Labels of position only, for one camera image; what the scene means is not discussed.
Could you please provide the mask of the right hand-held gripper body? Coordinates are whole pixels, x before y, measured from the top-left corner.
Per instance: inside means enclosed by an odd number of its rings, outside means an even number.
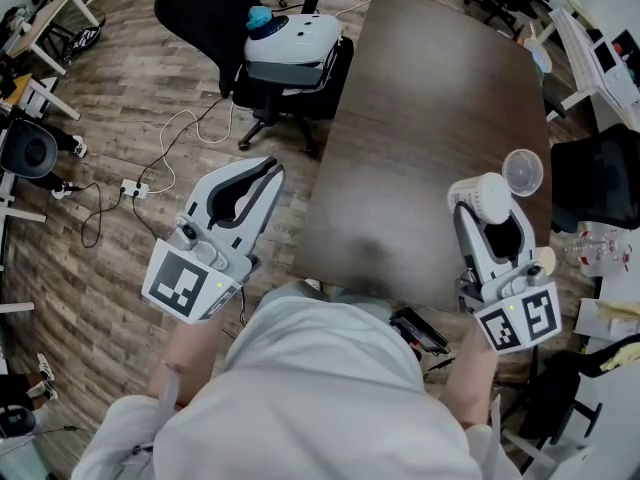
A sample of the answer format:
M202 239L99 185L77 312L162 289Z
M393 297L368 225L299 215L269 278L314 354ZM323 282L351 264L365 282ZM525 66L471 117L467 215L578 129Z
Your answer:
M494 351L532 348L561 331L556 284L536 260L484 284L471 270L457 281L460 309L478 323Z

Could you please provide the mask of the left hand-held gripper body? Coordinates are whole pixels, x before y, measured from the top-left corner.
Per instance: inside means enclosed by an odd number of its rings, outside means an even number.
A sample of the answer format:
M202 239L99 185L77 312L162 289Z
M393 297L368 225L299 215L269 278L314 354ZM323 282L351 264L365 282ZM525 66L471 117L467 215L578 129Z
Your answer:
M261 208L247 205L232 220L210 224L195 202L176 214L169 238L156 241L142 294L187 324L210 320L258 267L253 248L261 233Z

